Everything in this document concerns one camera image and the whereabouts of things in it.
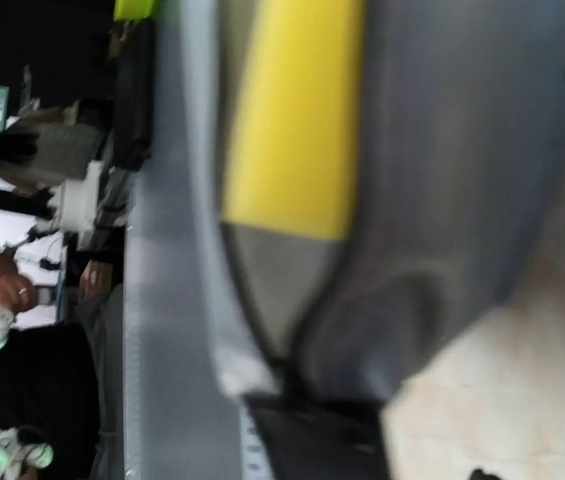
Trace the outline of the grey zip pouch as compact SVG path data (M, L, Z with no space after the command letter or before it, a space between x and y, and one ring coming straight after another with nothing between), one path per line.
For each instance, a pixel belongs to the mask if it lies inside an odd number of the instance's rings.
M355 205L339 241L223 219L262 1L214 2L214 212L256 352L224 392L271 479L389 479L381 410L511 296L563 178L565 1L362 1Z

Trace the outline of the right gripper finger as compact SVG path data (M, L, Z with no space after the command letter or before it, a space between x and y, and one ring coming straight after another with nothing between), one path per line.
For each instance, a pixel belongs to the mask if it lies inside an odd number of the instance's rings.
M469 480L503 480L503 478L494 472L476 468L470 473Z

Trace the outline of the yellow sponge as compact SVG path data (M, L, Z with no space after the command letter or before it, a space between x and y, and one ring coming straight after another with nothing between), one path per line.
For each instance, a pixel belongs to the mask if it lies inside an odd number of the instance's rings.
M230 136L222 217L339 241L358 163L362 1L259 4Z

